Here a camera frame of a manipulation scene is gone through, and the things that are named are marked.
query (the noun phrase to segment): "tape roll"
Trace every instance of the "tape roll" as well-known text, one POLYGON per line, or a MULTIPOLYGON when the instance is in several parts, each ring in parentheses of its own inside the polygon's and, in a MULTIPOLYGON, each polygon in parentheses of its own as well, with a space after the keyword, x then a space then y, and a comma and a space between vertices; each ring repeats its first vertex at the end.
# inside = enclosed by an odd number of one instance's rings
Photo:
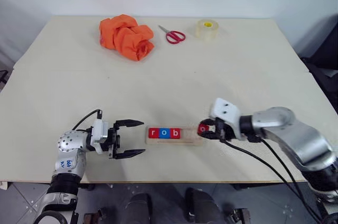
POLYGON ((218 32, 218 23, 209 19, 202 19, 196 25, 196 37, 205 41, 212 40, 218 32))

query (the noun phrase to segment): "table surface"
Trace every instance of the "table surface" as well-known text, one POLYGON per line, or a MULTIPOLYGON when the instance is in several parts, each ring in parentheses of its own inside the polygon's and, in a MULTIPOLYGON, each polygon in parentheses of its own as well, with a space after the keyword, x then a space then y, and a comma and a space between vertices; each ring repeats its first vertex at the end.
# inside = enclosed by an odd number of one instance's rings
MULTIPOLYGON (((112 125, 197 126, 217 97, 243 114, 284 106, 337 145, 338 116, 272 20, 215 19, 215 40, 194 37, 196 18, 137 18, 154 31, 154 50, 140 62, 99 45, 102 16, 55 16, 17 62, 0 93, 0 180, 49 182, 57 140, 88 112, 100 108, 112 125), (182 31, 171 45, 157 25, 182 31)), ((91 125, 87 120, 81 128, 91 125)), ((130 159, 89 153, 83 182, 277 182, 250 156, 217 141, 203 146, 145 144, 145 126, 121 128, 121 151, 145 148, 130 159)), ((233 141, 258 154, 289 180, 262 144, 233 141)), ((303 180, 271 143, 297 180, 303 180)))

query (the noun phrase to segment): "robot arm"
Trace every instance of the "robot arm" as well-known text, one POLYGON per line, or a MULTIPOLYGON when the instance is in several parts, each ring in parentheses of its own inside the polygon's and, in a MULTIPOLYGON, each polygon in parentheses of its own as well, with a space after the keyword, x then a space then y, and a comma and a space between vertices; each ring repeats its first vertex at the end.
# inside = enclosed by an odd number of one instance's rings
POLYGON ((70 130, 58 140, 58 159, 52 174, 47 193, 42 198, 34 224, 78 223, 75 209, 78 201, 78 188, 85 173, 86 153, 96 151, 102 154, 108 151, 109 158, 122 159, 136 156, 144 149, 126 150, 117 153, 120 148, 120 126, 133 127, 143 123, 136 120, 118 120, 112 128, 102 121, 102 111, 97 111, 92 127, 86 130, 70 130))
POLYGON ((338 200, 338 161, 330 144, 316 129, 297 120, 291 110, 273 107, 242 116, 235 105, 218 98, 211 108, 210 119, 201 123, 215 125, 214 132, 199 131, 202 137, 210 139, 275 141, 318 197, 329 202, 338 200))

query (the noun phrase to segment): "blue block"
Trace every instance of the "blue block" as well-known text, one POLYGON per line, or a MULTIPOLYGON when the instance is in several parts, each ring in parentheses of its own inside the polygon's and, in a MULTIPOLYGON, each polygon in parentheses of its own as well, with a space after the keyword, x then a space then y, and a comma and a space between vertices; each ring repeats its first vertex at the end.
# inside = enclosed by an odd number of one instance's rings
POLYGON ((160 128, 159 129, 159 138, 170 138, 170 129, 169 128, 160 128))

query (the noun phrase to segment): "orange cloth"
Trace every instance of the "orange cloth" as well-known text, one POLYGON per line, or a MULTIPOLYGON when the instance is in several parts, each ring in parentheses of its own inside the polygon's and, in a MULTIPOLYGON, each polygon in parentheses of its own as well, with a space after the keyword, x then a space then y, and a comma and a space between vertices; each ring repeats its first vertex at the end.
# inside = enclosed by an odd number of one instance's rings
POLYGON ((153 49, 149 39, 154 33, 147 25, 138 26, 136 20, 122 14, 100 22, 100 44, 108 49, 117 50, 123 56, 139 61, 153 49))

